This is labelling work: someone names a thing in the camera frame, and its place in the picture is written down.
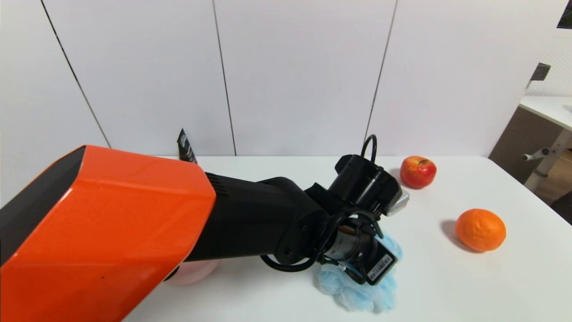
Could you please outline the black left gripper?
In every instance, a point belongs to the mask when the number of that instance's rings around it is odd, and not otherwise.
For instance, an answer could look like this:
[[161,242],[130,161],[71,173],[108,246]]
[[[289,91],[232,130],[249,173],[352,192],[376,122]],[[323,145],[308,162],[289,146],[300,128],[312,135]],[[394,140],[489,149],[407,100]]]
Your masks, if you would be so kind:
[[397,263],[398,257],[376,234],[338,229],[332,243],[332,261],[357,284],[376,285]]

